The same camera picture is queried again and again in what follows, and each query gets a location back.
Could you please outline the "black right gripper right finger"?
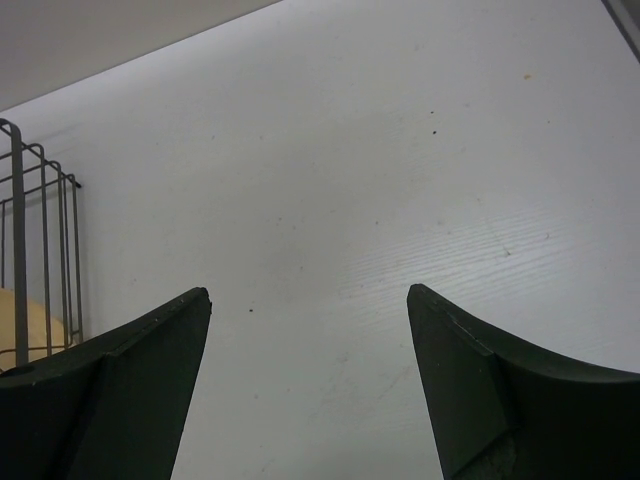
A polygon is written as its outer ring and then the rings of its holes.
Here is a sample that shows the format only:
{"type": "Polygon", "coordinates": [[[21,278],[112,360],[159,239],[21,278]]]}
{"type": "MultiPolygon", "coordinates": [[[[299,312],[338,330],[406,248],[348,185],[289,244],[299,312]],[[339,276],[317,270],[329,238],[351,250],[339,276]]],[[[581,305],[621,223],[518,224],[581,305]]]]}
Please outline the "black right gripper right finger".
{"type": "Polygon", "coordinates": [[[638,374],[532,344],[422,284],[407,308],[444,478],[638,478],[638,374]]]}

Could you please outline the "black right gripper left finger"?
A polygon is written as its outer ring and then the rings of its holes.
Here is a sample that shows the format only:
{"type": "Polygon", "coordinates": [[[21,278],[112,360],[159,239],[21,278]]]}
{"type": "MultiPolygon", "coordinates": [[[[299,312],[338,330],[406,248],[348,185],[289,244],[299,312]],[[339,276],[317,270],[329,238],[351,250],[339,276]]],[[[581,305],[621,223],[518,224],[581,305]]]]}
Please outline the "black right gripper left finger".
{"type": "Polygon", "coordinates": [[[212,304],[193,288],[1,376],[4,479],[168,479],[212,304]]]}

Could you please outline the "yellow plate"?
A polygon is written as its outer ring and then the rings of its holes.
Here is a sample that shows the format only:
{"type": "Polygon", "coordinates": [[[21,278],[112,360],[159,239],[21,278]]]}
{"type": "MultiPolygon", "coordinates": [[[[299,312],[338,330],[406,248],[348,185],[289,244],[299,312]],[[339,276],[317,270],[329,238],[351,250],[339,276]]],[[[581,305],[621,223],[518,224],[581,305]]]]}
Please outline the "yellow plate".
{"type": "MultiPolygon", "coordinates": [[[[1,289],[1,372],[17,366],[15,353],[15,295],[12,290],[1,289]]],[[[47,350],[46,310],[43,305],[29,300],[27,303],[29,361],[49,356],[47,350]]],[[[57,354],[77,345],[74,339],[65,344],[63,322],[50,317],[51,353],[57,354]]]]}

